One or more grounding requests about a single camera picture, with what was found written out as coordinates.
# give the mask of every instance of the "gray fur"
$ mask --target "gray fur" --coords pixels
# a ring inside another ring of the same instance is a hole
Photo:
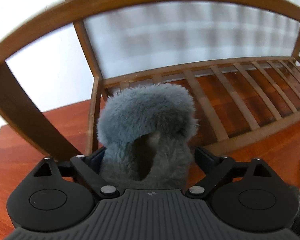
[[[168,83],[125,89],[109,98],[97,126],[107,147],[100,175],[121,189],[183,189],[193,161],[187,141],[197,131],[193,104],[185,88]],[[160,139],[152,166],[140,180],[134,141],[156,131]]]

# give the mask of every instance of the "fluffy fabric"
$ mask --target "fluffy fabric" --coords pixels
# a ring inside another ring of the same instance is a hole
[[[100,175],[121,189],[183,189],[192,162],[187,141],[197,131],[193,114],[188,91],[172,84],[109,98],[97,126],[107,148]]]

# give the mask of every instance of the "reddish-brown wooden surface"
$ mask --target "reddish-brown wooden surface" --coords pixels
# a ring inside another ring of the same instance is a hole
[[[300,85],[287,71],[281,69],[291,83],[296,85],[300,92]],[[280,86],[297,109],[300,109],[300,100],[273,69],[266,69],[267,73]],[[258,70],[249,71],[266,95],[274,103],[282,117],[292,114],[289,107],[280,97],[274,87]],[[239,96],[252,112],[260,126],[274,121],[274,117],[258,97],[254,89],[239,73],[224,74],[236,89]],[[218,114],[229,137],[236,136],[250,130],[230,95],[216,76],[198,78],[211,105]],[[186,80],[174,82],[190,89]],[[55,127],[81,152],[85,149],[86,130],[88,125],[89,101],[71,106],[65,106],[45,113],[45,116]],[[197,109],[196,118],[199,119],[198,134],[189,142],[190,147],[206,145],[216,142],[217,139],[208,124],[207,118],[195,100]],[[270,136],[258,143],[239,149],[232,153],[238,161],[249,161],[252,157],[261,157],[286,182],[300,187],[300,122],[286,130]],[[6,212],[6,201],[11,191],[18,185],[24,176],[42,158],[42,155],[18,136],[9,126],[0,130],[0,239],[3,239],[13,230],[13,226]],[[204,174],[196,165],[192,165],[189,172],[188,186],[200,180]]]

